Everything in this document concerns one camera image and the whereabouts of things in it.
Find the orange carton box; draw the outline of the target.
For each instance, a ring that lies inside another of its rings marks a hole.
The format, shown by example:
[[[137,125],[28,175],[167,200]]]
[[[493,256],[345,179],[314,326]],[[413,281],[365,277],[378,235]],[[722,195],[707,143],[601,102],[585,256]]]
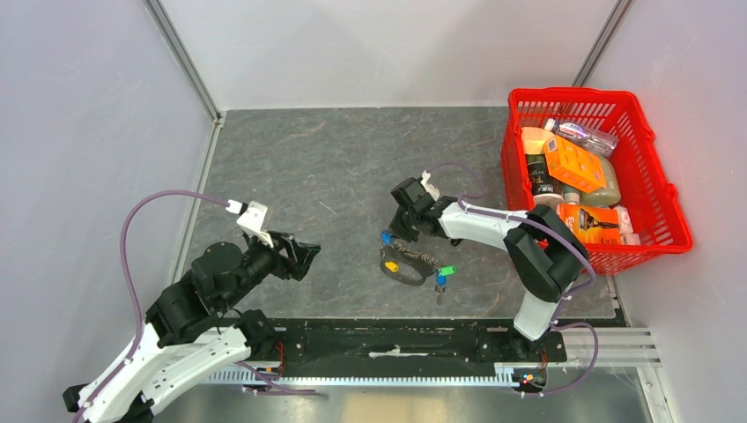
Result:
[[[584,193],[606,186],[601,161],[565,138],[555,135],[547,141],[544,157],[549,175],[566,185]]]

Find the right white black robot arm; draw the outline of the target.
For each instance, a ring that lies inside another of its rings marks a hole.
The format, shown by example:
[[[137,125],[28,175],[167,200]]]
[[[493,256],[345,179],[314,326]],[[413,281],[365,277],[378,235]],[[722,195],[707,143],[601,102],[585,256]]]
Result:
[[[538,355],[572,283],[592,269],[588,251],[558,214],[544,204],[529,211],[469,204],[440,195],[425,176],[400,182],[390,194],[397,209],[389,230],[396,238],[414,242],[424,234],[507,252],[525,289],[508,348],[518,360]]]

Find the yellow sponge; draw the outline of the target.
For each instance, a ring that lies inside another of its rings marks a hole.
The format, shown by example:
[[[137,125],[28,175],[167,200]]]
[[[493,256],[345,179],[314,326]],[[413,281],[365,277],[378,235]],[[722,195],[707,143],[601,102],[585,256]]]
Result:
[[[521,144],[527,155],[542,155],[545,145],[554,138],[551,131],[538,127],[521,127]]]

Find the black mounting base plate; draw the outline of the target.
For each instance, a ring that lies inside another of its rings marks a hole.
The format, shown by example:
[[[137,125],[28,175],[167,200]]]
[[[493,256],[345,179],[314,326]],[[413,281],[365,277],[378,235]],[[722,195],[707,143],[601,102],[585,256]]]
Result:
[[[271,318],[274,334],[249,355],[290,377],[488,376],[496,363],[565,362],[556,331],[530,344],[508,319]]]

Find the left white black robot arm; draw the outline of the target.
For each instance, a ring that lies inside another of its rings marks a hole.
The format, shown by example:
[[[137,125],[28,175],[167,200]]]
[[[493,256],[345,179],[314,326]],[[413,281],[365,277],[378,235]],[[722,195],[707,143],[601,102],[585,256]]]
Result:
[[[277,331],[259,309],[226,314],[267,277],[302,280],[322,248],[288,233],[270,243],[244,237],[210,245],[148,308],[140,339],[132,340],[105,373],[63,392],[81,422],[150,422],[178,396],[222,367],[267,360]]]

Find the red plastic basket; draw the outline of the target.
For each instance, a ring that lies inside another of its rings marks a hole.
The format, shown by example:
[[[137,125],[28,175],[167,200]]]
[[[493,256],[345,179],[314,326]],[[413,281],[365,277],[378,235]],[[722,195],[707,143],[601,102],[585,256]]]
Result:
[[[509,210],[534,205],[521,128],[539,126],[551,117],[569,119],[618,137],[610,161],[621,184],[622,205],[640,237],[638,245],[587,244],[595,272],[614,275],[658,256],[692,249],[677,188],[662,169],[655,133],[633,93],[587,87],[515,88],[507,106],[500,163]]]

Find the green capped key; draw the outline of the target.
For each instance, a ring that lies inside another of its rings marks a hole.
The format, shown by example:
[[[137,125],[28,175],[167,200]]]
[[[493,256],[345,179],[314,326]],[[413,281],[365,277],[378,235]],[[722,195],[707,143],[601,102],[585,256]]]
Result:
[[[438,269],[438,272],[443,277],[448,277],[457,273],[457,268],[453,265],[443,266]]]

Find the pink white packet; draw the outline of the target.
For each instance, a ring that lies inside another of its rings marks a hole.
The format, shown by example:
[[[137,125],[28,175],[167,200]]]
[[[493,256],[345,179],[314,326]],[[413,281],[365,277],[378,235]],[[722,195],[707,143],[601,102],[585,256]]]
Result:
[[[614,210],[618,214],[621,244],[640,245],[640,236],[634,232],[629,211],[622,205],[617,205]]]

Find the dark green bottle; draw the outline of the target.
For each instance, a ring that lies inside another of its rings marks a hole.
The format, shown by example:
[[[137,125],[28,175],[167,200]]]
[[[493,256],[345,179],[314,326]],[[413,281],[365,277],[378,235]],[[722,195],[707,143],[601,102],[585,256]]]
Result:
[[[543,154],[526,154],[528,177],[532,197],[536,203],[544,201],[563,202],[561,183],[550,175]]]

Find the beige soap pouch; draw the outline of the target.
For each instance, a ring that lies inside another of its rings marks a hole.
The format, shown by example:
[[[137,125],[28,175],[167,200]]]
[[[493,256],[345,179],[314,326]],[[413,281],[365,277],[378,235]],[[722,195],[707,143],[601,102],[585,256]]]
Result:
[[[618,179],[608,159],[599,156],[606,185],[589,193],[581,193],[581,204],[592,207],[614,207],[621,201]]]

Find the clear plastic bottle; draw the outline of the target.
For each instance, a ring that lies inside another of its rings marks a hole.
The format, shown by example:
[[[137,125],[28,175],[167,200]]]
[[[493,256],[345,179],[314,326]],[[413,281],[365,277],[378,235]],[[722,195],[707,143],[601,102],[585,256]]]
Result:
[[[569,120],[549,118],[545,121],[543,129],[607,159],[614,153],[619,142],[615,135]]]

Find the orange razor package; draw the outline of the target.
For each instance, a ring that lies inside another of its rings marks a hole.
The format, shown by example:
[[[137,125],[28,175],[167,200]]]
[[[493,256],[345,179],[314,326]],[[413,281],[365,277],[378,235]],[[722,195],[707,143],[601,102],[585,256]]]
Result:
[[[584,244],[618,245],[621,241],[619,217],[612,209],[560,204],[556,213]]]

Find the leopard print wrist strap keyring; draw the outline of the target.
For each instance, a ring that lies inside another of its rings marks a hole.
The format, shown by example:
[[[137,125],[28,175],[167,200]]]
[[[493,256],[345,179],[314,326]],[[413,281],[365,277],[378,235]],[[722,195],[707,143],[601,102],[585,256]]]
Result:
[[[399,264],[398,273],[389,272],[384,263],[393,261]],[[426,261],[419,253],[412,254],[407,249],[399,249],[394,245],[384,246],[379,252],[379,266],[381,272],[395,282],[407,286],[421,286],[431,276],[435,275],[435,266]]]

